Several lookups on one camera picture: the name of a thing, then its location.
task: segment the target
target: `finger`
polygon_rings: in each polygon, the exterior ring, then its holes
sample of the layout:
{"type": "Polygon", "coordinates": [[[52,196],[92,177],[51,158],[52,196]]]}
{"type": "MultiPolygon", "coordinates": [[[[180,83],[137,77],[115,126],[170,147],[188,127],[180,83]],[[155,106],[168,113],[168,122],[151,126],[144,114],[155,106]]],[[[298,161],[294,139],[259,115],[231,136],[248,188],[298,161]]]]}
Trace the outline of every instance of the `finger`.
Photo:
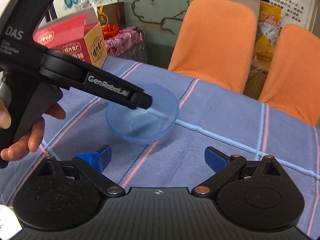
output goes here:
{"type": "Polygon", "coordinates": [[[8,150],[4,149],[1,151],[1,157],[5,161],[18,161],[29,153],[28,141],[31,132],[28,132],[18,142],[11,145],[8,150]]]}
{"type": "Polygon", "coordinates": [[[45,113],[57,119],[65,119],[66,117],[66,112],[58,103],[55,103],[53,106],[51,106],[45,113]]]}
{"type": "Polygon", "coordinates": [[[0,98],[0,128],[8,129],[11,125],[11,117],[7,107],[0,98]]]}
{"type": "Polygon", "coordinates": [[[44,118],[41,118],[33,125],[31,135],[28,141],[28,147],[31,152],[36,152],[42,142],[44,135],[44,118]]]}

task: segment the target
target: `yellow package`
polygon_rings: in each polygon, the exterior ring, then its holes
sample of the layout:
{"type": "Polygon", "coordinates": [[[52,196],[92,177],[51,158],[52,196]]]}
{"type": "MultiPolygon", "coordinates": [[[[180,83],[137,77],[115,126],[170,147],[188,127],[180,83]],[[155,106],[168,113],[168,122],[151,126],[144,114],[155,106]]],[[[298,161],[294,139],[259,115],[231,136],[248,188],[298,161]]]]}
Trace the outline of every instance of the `yellow package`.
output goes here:
{"type": "Polygon", "coordinates": [[[271,61],[280,34],[282,9],[266,2],[260,2],[258,33],[254,52],[258,59],[271,61]]]}

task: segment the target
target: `transparent blue bowl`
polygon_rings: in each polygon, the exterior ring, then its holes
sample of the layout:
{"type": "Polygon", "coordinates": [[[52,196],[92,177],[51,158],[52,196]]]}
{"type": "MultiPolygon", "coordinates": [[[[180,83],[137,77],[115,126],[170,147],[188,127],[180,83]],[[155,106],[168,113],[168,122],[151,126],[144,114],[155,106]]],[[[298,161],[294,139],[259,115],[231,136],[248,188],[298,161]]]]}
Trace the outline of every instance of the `transparent blue bowl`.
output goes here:
{"type": "Polygon", "coordinates": [[[106,120],[112,130],[123,140],[135,144],[150,144],[165,137],[177,120],[179,103],[175,95],[163,86],[139,84],[145,93],[152,96],[152,105],[147,110],[129,109],[109,102],[106,120]]]}

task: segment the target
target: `tablecloth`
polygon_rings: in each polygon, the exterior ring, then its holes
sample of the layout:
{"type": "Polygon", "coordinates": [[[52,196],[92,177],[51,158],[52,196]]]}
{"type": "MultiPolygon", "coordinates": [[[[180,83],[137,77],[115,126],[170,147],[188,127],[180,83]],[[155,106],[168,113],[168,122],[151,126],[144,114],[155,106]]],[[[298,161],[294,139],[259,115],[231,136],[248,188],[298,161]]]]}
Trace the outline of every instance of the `tablecloth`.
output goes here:
{"type": "Polygon", "coordinates": [[[298,228],[312,239],[320,235],[318,129],[247,96],[151,65],[108,57],[103,69],[132,83],[156,83],[171,90],[180,106],[172,132],[151,145],[124,142],[106,124],[107,100],[76,89],[64,90],[60,104],[67,111],[66,120],[46,116],[38,152],[0,170],[3,203],[10,203],[14,186],[45,154],[70,160],[108,144],[112,160],[103,174],[126,190],[192,189],[214,174],[204,161],[205,148],[213,146],[248,160],[275,156],[305,199],[298,228]]]}
{"type": "Polygon", "coordinates": [[[143,34],[139,28],[126,27],[119,33],[104,41],[109,56],[119,57],[134,46],[143,46],[143,34]]]}

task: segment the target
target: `metal pivot pin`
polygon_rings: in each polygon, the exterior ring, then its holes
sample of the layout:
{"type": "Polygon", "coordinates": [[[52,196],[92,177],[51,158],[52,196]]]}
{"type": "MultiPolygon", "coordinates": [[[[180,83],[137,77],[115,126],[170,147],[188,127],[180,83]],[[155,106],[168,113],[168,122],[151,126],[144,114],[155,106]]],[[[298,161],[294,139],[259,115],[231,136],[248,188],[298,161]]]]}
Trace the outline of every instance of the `metal pivot pin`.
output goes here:
{"type": "Polygon", "coordinates": [[[210,189],[205,186],[199,186],[195,188],[195,192],[203,195],[203,194],[208,194],[210,192],[210,189]]]}
{"type": "Polygon", "coordinates": [[[122,193],[122,188],[118,186],[112,186],[107,189],[107,192],[111,195],[118,195],[122,193]]]}

